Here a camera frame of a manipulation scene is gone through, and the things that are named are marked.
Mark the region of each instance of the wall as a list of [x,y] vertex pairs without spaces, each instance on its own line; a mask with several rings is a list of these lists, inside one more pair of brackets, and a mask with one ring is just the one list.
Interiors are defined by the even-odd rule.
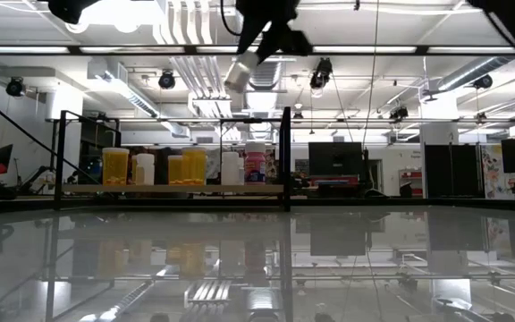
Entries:
[[[35,100],[28,97],[9,97],[5,89],[0,86],[0,110],[44,144],[51,146],[52,124],[45,122],[45,104],[37,105]],[[16,183],[17,171],[13,163],[14,158],[17,158],[19,175],[23,180],[26,180],[41,165],[49,163],[48,152],[15,129],[0,115],[0,148],[8,144],[13,144],[12,162],[8,173],[0,175],[0,181],[8,184]]]
[[[405,168],[420,168],[420,147],[367,146],[369,159],[383,161],[383,193],[389,196],[399,195],[399,170]],[[295,159],[309,159],[307,146],[291,148],[291,170],[294,170]]]

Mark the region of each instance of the security camera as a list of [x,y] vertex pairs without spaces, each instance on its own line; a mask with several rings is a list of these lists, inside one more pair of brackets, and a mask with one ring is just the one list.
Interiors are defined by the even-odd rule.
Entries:
[[5,92],[11,97],[23,97],[25,96],[25,85],[23,85],[22,77],[12,77]]
[[158,80],[158,85],[160,85],[161,89],[173,89],[174,85],[176,85],[173,72],[163,71],[162,76],[160,76],[160,80]]

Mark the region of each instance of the shelf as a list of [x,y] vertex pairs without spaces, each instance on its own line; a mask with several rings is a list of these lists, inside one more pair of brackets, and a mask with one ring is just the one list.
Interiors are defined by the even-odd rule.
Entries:
[[127,185],[64,184],[64,192],[236,192],[282,193],[281,184],[268,185]]

